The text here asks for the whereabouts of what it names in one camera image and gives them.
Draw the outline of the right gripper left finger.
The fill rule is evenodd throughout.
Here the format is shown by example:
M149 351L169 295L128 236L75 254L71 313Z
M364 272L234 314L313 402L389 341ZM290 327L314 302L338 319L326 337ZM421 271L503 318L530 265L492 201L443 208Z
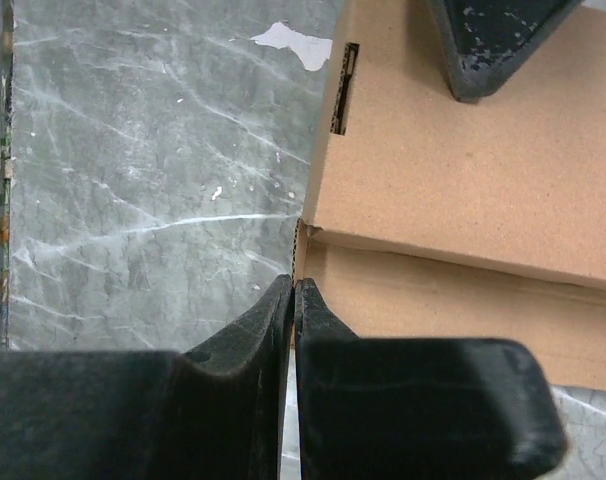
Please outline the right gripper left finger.
M187 352L0 351L0 479L275 479L291 279Z

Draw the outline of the cardboard box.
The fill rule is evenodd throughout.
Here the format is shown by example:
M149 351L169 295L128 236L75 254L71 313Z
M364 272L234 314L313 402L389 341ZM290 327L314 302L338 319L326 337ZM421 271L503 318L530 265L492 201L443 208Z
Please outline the cardboard box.
M465 104L426 2L346 2L293 269L360 335L509 338L606 390L606 12Z

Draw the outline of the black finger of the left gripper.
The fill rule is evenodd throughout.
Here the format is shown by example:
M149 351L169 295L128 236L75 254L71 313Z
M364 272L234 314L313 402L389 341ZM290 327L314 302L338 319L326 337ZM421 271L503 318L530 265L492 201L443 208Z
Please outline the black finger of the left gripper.
M462 103L495 94L578 0L432 0L449 88Z

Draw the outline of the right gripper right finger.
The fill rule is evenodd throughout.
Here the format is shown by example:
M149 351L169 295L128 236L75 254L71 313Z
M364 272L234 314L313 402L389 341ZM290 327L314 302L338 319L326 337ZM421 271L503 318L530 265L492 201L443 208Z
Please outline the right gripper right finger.
M567 437L544 373L495 338L362 338L311 279L294 293L306 479L535 479Z

